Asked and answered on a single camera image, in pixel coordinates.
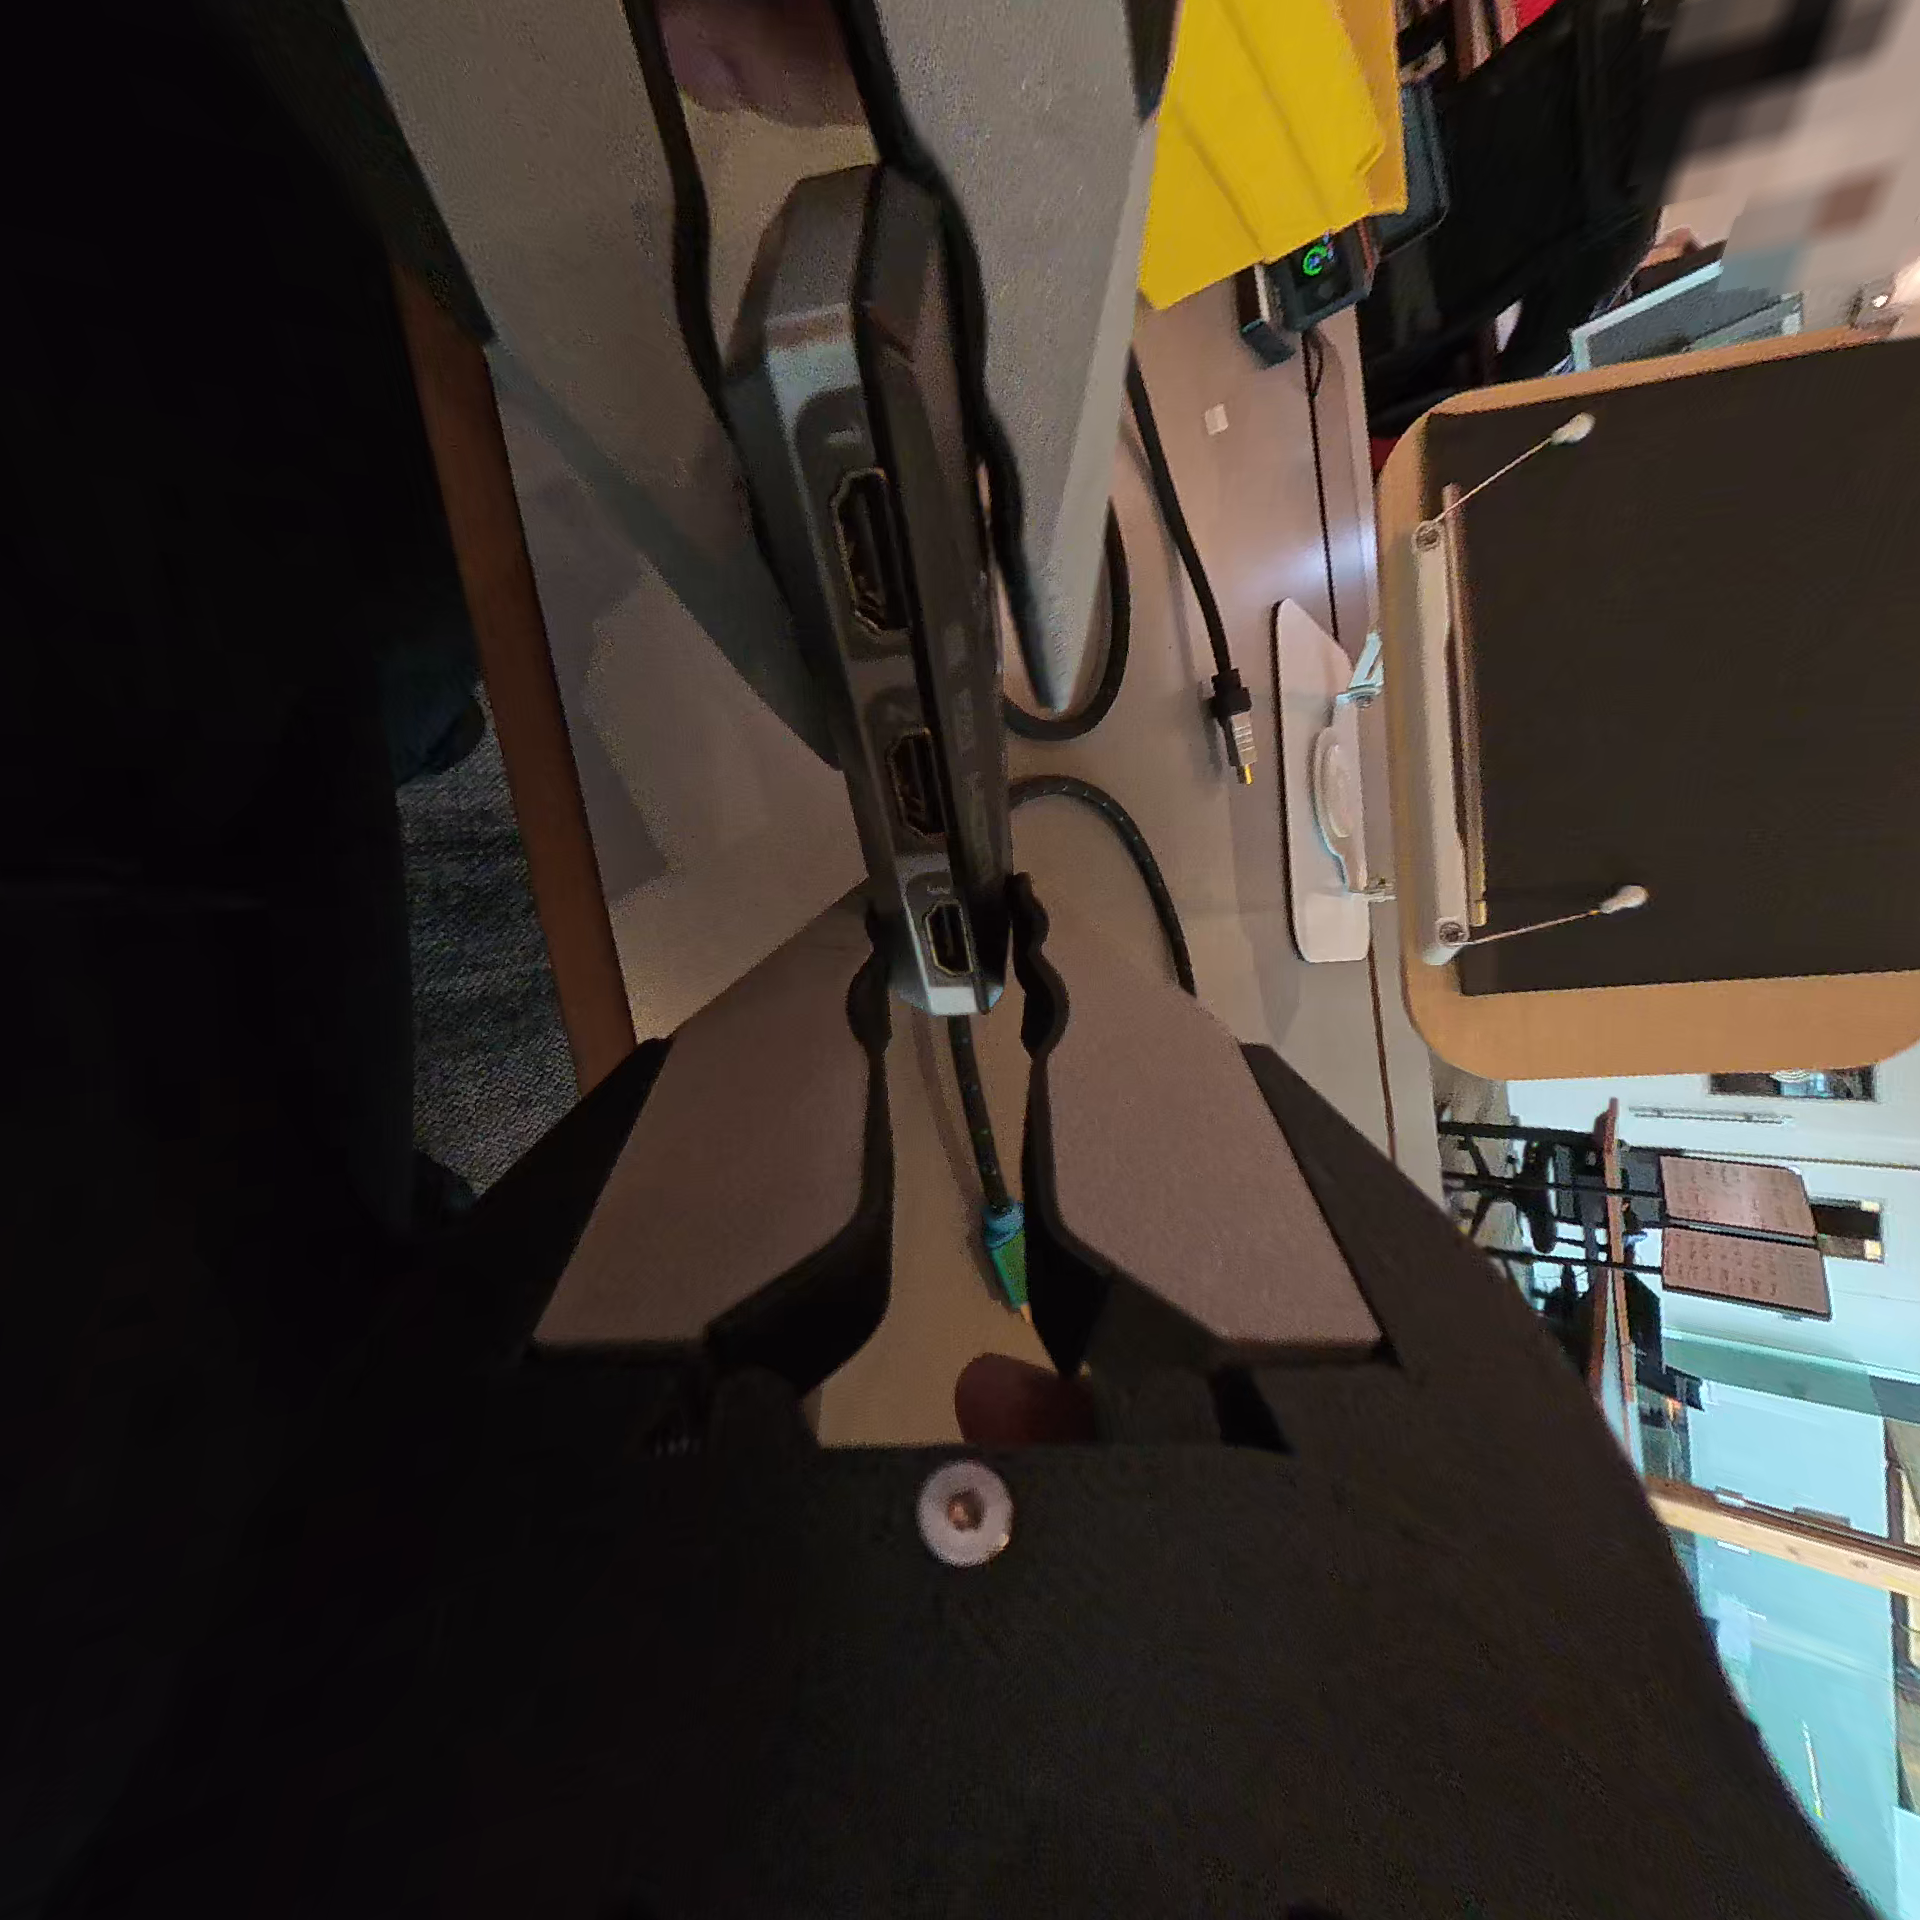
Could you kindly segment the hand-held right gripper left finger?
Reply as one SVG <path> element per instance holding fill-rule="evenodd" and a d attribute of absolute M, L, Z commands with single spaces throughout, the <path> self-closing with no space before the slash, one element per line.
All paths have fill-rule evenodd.
<path fill-rule="evenodd" d="M 838 902 L 669 1043 L 535 1325 L 547 1358 L 819 1388 L 891 1294 L 891 994 Z"/>

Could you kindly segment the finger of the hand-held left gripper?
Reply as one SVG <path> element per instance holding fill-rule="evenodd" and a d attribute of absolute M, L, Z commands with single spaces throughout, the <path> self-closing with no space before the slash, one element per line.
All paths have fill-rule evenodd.
<path fill-rule="evenodd" d="M 714 405 L 786 189 L 873 156 L 829 5 L 368 3 L 347 13 L 488 319 L 503 392 L 640 575 L 832 764 Z"/>
<path fill-rule="evenodd" d="M 1075 701 L 1181 5 L 879 3 L 872 118 L 955 227 L 993 550 L 1046 711 Z"/>

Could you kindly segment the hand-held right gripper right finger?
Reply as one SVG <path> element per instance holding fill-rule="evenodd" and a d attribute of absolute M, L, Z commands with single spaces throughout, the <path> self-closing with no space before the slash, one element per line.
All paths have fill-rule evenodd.
<path fill-rule="evenodd" d="M 1381 1325 L 1257 1082 L 1171 976 L 1009 886 L 1029 1302 L 1062 1374 L 1355 1363 Z"/>

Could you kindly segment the yellow plastic bin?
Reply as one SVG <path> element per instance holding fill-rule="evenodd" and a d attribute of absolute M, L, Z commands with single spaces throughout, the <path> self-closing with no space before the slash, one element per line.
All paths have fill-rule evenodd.
<path fill-rule="evenodd" d="M 1149 306 L 1407 207 L 1397 5 L 1181 5 L 1138 269 Z"/>

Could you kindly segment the metal hdmi port hub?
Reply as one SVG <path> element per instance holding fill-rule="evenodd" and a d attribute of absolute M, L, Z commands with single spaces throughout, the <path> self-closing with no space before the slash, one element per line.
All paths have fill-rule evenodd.
<path fill-rule="evenodd" d="M 849 786 L 889 983 L 934 1018 L 971 1018 L 1009 968 L 1009 738 L 1058 733 L 1089 679 L 1114 675 L 1093 638 L 1097 602 L 1121 620 L 1115 507 L 1083 679 L 1046 711 L 993 550 L 955 227 L 881 149 L 862 6 L 829 5 L 873 157 L 786 189 L 714 405 Z"/>

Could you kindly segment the black charging case with display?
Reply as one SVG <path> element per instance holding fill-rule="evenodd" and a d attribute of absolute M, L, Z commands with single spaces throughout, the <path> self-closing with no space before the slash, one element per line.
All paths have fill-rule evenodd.
<path fill-rule="evenodd" d="M 1306 333 L 1373 292 L 1377 262 L 1377 223 L 1361 219 L 1238 272 L 1233 298 L 1243 348 L 1264 367 L 1285 366 Z"/>

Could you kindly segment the person's black shoe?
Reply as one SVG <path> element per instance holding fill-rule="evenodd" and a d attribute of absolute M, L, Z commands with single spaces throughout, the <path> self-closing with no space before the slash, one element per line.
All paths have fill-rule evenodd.
<path fill-rule="evenodd" d="M 416 690 L 398 696 L 386 720 L 398 788 L 443 778 L 490 735 L 490 711 L 472 687 Z"/>

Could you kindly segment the brown perforated board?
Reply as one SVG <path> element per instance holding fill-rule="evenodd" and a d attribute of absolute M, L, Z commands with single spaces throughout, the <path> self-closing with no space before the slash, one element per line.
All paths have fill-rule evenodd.
<path fill-rule="evenodd" d="M 1787 1166 L 1661 1154 L 1666 1294 L 1829 1324 L 1834 1290 L 1808 1187 Z"/>

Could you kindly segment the person's black trouser leg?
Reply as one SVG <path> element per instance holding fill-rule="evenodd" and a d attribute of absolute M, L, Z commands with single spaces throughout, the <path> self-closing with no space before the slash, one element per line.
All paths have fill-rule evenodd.
<path fill-rule="evenodd" d="M 416 1199 L 389 252 L 225 5 L 5 5 L 5 1916 L 167 1722 Z"/>

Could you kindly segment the black board on white stand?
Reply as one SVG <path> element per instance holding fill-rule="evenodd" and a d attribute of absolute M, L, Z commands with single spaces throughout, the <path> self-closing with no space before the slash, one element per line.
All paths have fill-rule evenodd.
<path fill-rule="evenodd" d="M 1576 413 L 1591 436 L 1410 534 Z M 1377 480 L 1409 1019 L 1489 1078 L 1883 1064 L 1919 1031 L 1919 344 L 1466 391 Z M 1427 967 L 1440 922 L 1593 919 Z"/>

